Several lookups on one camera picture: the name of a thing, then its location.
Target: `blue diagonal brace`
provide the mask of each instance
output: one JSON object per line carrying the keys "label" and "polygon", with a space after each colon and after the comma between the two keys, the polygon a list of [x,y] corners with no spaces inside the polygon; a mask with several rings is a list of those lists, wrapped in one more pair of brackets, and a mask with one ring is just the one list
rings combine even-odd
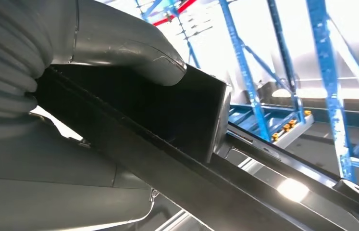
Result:
{"label": "blue diagonal brace", "polygon": [[252,50],[251,47],[249,47],[248,45],[244,44],[244,42],[240,39],[240,43],[242,44],[242,46],[246,49],[247,52],[249,52],[253,58],[256,60],[256,62],[258,62],[260,64],[260,66],[267,72],[267,74],[269,74],[283,89],[287,90],[288,93],[290,93],[291,95],[293,94],[290,87],[287,86],[281,79],[280,77],[278,77],[278,75],[276,75],[271,69],[270,67]]}
{"label": "blue diagonal brace", "polygon": [[330,16],[328,16],[328,18],[328,28],[330,30],[331,42],[359,81],[359,61],[332,18],[330,18]]}
{"label": "blue diagonal brace", "polygon": [[145,11],[143,14],[144,18],[148,18],[148,16],[152,13],[152,11],[162,2],[162,0],[155,0],[155,2],[152,3],[152,5]]}
{"label": "blue diagonal brace", "polygon": [[318,63],[321,69],[321,77],[327,92],[326,104],[334,136],[339,174],[341,177],[355,182],[355,170],[350,160],[353,150],[346,128],[343,100],[339,95],[340,84],[338,82],[332,43],[329,37],[325,0],[307,0],[307,5]]}
{"label": "blue diagonal brace", "polygon": [[260,128],[260,136],[267,140],[271,140],[270,132],[268,129],[267,121],[264,118],[263,109],[261,108],[260,100],[254,86],[253,78],[247,65],[247,60],[243,52],[243,47],[239,41],[236,26],[230,13],[229,5],[226,0],[219,0],[220,6],[223,11],[224,20],[229,31],[230,39],[232,41],[233,49],[235,50],[236,58],[239,63],[240,72],[247,87],[250,103],[256,116]]}
{"label": "blue diagonal brace", "polygon": [[291,89],[291,103],[293,108],[298,113],[298,119],[300,122],[305,123],[304,107],[301,99],[297,96],[297,79],[295,78],[295,71],[291,56],[285,43],[283,27],[281,26],[280,16],[278,14],[277,5],[275,0],[267,0],[269,10],[272,19],[272,25],[274,27],[275,35],[277,37],[278,48],[280,49],[281,58],[283,60],[285,74],[287,76],[288,84]]}

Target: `gray plastic housing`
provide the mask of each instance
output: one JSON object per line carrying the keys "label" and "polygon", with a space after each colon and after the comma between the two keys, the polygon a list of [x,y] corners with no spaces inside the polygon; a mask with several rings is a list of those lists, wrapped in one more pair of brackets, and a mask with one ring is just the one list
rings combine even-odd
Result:
{"label": "gray plastic housing", "polygon": [[93,0],[0,1],[0,230],[98,230],[152,208],[150,187],[29,115],[50,64],[122,65],[171,86],[186,72],[154,26]]}

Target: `gray floor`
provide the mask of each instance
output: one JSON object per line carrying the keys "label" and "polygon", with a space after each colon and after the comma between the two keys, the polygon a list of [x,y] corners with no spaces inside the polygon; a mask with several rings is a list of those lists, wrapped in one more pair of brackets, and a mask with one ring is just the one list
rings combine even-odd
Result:
{"label": "gray floor", "polygon": [[[348,128],[349,136],[353,144],[359,143],[359,128]],[[287,148],[289,152],[316,164],[325,170],[339,175],[338,162],[335,155],[334,145],[332,143],[331,128],[326,123],[315,123],[304,134],[294,140]],[[321,142],[317,137],[329,139]],[[356,176],[359,184],[359,168],[356,169]]]}

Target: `gray flexible duct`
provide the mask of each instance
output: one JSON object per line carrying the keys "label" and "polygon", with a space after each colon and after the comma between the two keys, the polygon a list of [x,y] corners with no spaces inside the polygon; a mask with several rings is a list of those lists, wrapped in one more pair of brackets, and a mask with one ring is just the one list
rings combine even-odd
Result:
{"label": "gray flexible duct", "polygon": [[33,126],[25,92],[50,64],[125,65],[171,86],[185,63],[154,26],[92,0],[0,1],[0,138]]}

